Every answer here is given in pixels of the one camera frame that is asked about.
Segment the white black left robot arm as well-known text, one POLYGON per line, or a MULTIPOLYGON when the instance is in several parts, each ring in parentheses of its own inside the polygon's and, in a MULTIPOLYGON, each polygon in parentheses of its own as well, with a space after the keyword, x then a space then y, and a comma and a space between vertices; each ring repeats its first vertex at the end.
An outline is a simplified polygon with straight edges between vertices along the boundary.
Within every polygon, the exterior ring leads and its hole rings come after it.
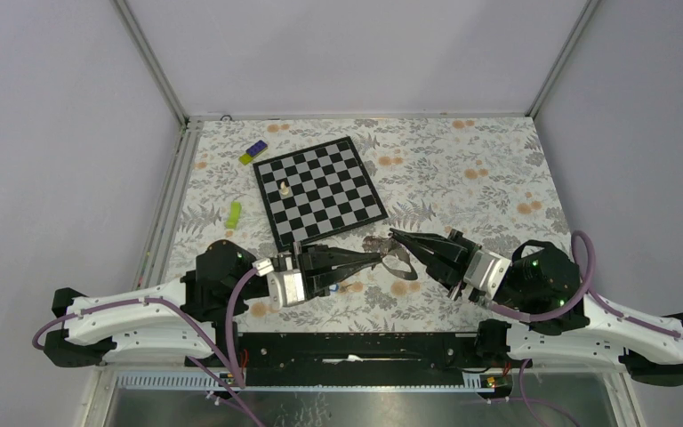
POLYGON ((32 346, 57 367, 88 367, 119 356, 211 358, 236 372, 244 357, 235 317, 247 301, 268 298, 277 310, 331 293, 333 285, 382 262, 378 253, 295 245, 257 258, 230 240, 197 256, 181 278, 138 291, 90 297, 55 291, 54 318, 32 346))

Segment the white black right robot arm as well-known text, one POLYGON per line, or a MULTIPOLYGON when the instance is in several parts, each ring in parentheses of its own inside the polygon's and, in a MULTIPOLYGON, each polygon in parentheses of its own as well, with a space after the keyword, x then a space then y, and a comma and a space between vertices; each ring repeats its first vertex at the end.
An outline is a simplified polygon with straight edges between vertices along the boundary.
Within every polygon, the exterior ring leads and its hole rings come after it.
POLYGON ((652 316, 611 302, 591 285, 595 252, 582 232, 581 266, 549 241, 528 240, 510 256, 497 254, 454 230, 393 230, 427 274, 453 300, 492 311, 470 354, 483 365, 569 360, 621 371, 638 383, 683 385, 683 312, 652 316))

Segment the black grey chessboard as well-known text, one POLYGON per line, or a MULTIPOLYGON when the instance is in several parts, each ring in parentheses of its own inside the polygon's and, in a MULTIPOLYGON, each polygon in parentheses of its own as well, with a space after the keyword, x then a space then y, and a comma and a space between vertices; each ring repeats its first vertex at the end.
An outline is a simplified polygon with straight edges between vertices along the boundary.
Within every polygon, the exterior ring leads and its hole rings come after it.
POLYGON ((253 171, 278 251, 389 217, 349 136, 263 160, 253 171), (282 181, 289 197, 279 194, 282 181))

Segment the floral table mat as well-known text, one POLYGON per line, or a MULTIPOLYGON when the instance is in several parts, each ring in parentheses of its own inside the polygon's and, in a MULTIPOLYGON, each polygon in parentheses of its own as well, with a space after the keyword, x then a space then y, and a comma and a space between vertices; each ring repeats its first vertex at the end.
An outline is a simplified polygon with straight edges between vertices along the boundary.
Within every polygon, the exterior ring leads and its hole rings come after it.
MULTIPOLYGON (((529 239, 567 250, 570 229, 532 119, 384 118, 209 121, 203 126, 164 279, 192 270, 211 243, 229 239, 258 257, 276 253, 253 168, 239 156, 259 140, 265 158, 349 136, 389 215, 331 237, 330 246, 363 250, 364 237, 391 228, 441 236, 451 229, 504 256, 529 239), (224 222, 242 206, 235 230, 224 222)), ((381 265, 362 270, 340 290, 273 310, 253 299, 237 316, 242 332, 472 331, 490 312, 446 291, 413 262, 415 281, 381 265)))

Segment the green arch toy block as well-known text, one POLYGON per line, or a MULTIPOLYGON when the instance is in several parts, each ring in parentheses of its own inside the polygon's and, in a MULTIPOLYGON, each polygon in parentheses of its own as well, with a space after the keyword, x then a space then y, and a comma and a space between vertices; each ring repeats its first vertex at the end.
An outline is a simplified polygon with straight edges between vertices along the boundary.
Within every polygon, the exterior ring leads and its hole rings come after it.
POLYGON ((228 230, 235 230, 241 217, 242 206, 234 201, 230 204, 229 214, 224 222, 224 227, 228 230))

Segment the purple yellow toy brick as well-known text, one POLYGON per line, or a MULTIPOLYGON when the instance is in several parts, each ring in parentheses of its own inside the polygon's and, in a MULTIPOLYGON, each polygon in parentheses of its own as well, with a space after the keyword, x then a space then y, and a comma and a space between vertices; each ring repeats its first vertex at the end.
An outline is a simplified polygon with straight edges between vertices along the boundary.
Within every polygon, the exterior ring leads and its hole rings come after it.
POLYGON ((245 153, 239 158, 239 161, 243 165, 248 165, 249 163, 253 162, 267 148, 267 143, 263 140, 259 140, 245 150, 245 153))

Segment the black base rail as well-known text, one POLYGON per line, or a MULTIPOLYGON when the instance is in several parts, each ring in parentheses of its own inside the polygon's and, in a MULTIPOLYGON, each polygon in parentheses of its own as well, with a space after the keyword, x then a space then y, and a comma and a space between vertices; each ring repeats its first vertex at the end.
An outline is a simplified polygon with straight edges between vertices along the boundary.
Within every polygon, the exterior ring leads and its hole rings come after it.
POLYGON ((249 387, 453 386, 465 373, 503 369, 460 333, 243 333, 239 368, 249 387))

